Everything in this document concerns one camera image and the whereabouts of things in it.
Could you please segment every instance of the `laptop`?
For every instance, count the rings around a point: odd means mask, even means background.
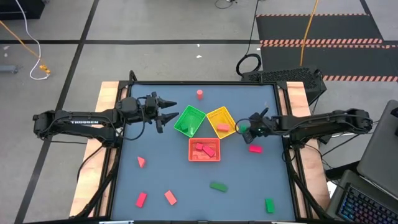
[[[346,170],[326,210],[343,221],[398,224],[398,118],[388,102],[357,166],[360,175]]]

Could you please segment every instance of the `black keyboard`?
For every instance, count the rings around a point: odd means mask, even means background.
[[[356,223],[398,224],[398,214],[347,184],[337,215]]]

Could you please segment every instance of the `rubber mat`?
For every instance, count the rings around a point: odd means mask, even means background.
[[[303,66],[315,65],[325,80],[397,81],[386,46],[306,45]],[[283,70],[300,63],[300,44],[264,44],[261,48],[265,70]]]
[[[309,19],[309,14],[257,15],[259,37],[261,40],[302,39]],[[374,39],[382,39],[367,14],[316,14],[307,38],[373,39],[362,44],[375,44]]]
[[[386,45],[386,50],[391,64],[394,66],[396,74],[398,74],[398,45]]]

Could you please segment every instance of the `green basket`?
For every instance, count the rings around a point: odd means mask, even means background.
[[[204,112],[188,105],[175,123],[174,129],[192,138],[205,118]]]

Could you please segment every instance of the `gray floor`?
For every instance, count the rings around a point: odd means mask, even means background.
[[[93,0],[51,0],[40,20],[29,21],[38,39],[79,39]],[[395,0],[367,0],[386,40],[398,40]],[[100,0],[89,39],[248,39],[255,1],[240,0],[225,10],[213,0]],[[310,13],[313,0],[267,0],[258,13]],[[362,13],[359,0],[321,0],[319,13]],[[6,21],[27,38],[22,21]],[[254,38],[258,38],[254,28]],[[12,39],[0,29],[0,39]],[[22,66],[16,75],[0,75],[0,223],[12,223],[42,145],[32,133],[32,115],[55,108],[76,45],[43,45],[53,71],[46,81],[29,78],[35,58],[20,45],[0,46],[0,63]],[[246,45],[86,45],[65,102],[66,110],[94,110],[100,83],[126,79],[133,69],[141,80],[239,80],[236,62]],[[250,69],[255,62],[243,67]],[[327,82],[316,113],[352,107],[378,119],[385,103],[398,98],[397,83]],[[370,136],[325,156],[331,166],[359,159]],[[333,139],[323,152],[345,137]],[[84,146],[52,144],[25,221],[66,218],[75,191]]]

